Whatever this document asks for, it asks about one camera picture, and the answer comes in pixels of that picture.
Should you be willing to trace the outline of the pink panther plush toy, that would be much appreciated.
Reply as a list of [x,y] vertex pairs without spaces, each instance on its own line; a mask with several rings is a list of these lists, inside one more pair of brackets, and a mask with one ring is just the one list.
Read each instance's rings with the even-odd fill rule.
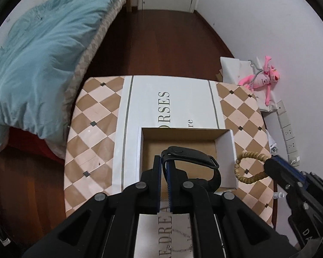
[[264,99],[266,107],[270,105],[272,84],[276,84],[280,80],[279,72],[273,65],[269,65],[270,60],[272,60],[272,57],[266,55],[264,65],[257,74],[246,76],[238,82],[239,86],[246,87],[250,91],[262,87],[266,88],[266,97]]

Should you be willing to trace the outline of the white cardboard box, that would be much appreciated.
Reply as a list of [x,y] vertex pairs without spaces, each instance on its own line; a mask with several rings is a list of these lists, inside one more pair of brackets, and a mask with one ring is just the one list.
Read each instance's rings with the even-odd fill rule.
[[173,157],[176,168],[185,171],[190,179],[211,180],[217,165],[221,184],[216,193],[238,188],[232,130],[145,127],[141,130],[139,173],[151,169],[154,157],[163,151],[169,152],[166,157]]

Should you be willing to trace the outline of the checkered tablecloth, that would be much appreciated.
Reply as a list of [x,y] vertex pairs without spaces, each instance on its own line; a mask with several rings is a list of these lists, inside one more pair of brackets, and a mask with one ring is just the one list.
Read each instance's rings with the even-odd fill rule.
[[144,127],[230,129],[237,152],[270,148],[256,94],[231,83],[169,76],[92,77],[76,100],[65,157],[70,215],[99,191],[134,180]]

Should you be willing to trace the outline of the wall power socket strip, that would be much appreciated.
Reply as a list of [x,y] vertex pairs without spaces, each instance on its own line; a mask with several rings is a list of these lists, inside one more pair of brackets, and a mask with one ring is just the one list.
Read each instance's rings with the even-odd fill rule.
[[296,147],[295,134],[292,130],[290,119],[288,117],[288,113],[286,111],[283,101],[278,101],[276,107],[278,121],[284,138],[286,152],[288,155],[288,161],[293,167],[298,167],[300,165],[300,155]]

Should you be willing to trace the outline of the black smart band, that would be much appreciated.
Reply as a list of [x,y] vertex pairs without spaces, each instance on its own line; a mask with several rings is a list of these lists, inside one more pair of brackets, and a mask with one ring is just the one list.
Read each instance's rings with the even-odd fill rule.
[[216,159],[199,150],[178,146],[170,146],[161,153],[161,165],[168,188],[171,188],[171,180],[167,165],[173,164],[175,167],[175,161],[184,161],[212,169],[213,177],[204,186],[206,187],[206,190],[211,193],[214,193],[219,189],[222,179],[219,172],[219,164]]

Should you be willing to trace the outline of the teal blanket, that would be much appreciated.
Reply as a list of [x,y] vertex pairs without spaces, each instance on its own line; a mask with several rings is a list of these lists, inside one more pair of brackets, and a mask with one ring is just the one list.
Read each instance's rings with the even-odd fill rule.
[[115,1],[42,0],[12,25],[0,48],[0,151],[12,128],[62,144],[65,91]]

